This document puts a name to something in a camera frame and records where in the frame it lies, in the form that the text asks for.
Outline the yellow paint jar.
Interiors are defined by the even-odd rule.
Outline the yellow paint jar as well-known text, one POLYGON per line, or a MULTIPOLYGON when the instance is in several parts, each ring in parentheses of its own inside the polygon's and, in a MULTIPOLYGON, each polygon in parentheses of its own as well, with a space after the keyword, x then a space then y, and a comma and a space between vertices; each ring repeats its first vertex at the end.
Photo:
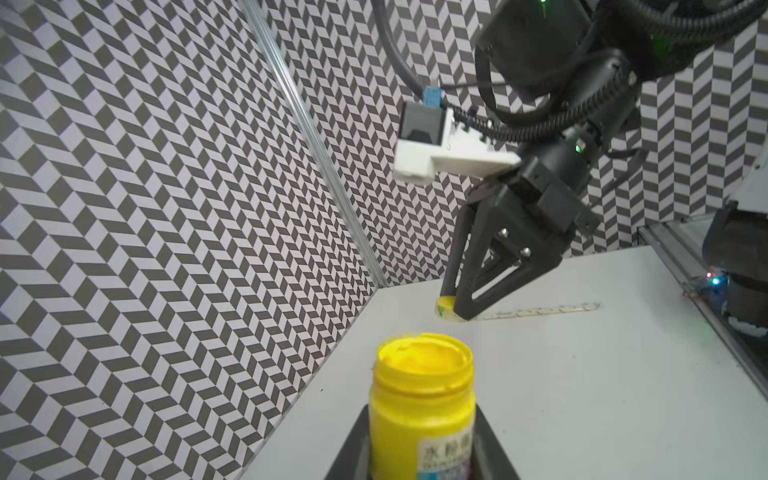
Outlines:
POLYGON ((392 337, 369 392, 373 479, 467 479, 476 395, 470 348, 442 334, 392 337))

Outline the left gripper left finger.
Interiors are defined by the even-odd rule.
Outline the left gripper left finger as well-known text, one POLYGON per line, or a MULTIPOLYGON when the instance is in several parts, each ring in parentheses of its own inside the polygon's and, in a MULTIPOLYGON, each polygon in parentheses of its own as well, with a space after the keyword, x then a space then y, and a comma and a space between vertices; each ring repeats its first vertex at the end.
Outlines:
POLYGON ((326 480, 369 478, 369 408, 365 405, 336 455, 326 480))

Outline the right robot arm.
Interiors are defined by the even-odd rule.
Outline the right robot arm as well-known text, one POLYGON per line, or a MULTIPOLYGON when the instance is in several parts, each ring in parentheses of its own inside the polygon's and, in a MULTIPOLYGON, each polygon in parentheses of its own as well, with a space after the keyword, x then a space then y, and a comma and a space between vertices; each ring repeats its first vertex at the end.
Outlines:
POLYGON ((436 313, 469 321, 558 267, 600 219, 584 202, 612 139, 640 125, 642 87, 756 22, 763 1, 505 1, 474 50, 480 117, 425 83, 372 5, 385 53, 413 93, 402 105, 394 176, 473 177, 455 222, 436 313))

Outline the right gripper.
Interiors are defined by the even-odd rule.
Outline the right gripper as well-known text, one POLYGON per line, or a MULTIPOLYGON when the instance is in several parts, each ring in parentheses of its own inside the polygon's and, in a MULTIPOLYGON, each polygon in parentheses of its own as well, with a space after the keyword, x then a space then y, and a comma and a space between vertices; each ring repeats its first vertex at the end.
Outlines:
POLYGON ((599 223, 582 201, 598 145, 555 140, 515 154, 521 164, 489 176, 500 186, 473 191, 456 216, 440 295, 465 320, 556 268, 576 234, 599 223))

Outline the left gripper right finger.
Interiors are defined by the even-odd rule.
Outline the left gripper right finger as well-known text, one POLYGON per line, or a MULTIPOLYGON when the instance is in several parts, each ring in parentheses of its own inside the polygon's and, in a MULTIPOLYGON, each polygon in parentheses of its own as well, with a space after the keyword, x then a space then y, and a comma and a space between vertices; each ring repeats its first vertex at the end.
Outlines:
POLYGON ((473 431, 473 479, 519 480, 480 406, 476 407, 473 431))

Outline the yellow jar lid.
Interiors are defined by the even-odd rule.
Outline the yellow jar lid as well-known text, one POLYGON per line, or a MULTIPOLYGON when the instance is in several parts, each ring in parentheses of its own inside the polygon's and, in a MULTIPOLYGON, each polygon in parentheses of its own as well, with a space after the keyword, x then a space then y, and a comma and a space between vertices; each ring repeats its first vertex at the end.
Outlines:
POLYGON ((445 321, 454 323, 465 322, 465 319, 463 319, 455 312, 455 302, 455 296, 440 296, 435 304, 436 315, 445 321))

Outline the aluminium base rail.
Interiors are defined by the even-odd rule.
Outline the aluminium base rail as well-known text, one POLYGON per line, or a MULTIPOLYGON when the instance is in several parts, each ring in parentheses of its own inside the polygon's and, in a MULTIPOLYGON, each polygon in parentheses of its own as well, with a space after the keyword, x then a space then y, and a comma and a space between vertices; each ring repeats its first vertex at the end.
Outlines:
POLYGON ((767 393, 767 328, 742 320, 729 310, 728 299, 751 300, 724 270, 710 267, 702 246, 714 216, 653 222, 638 228, 639 241, 653 248, 680 284, 683 296, 713 327, 762 394, 767 393))

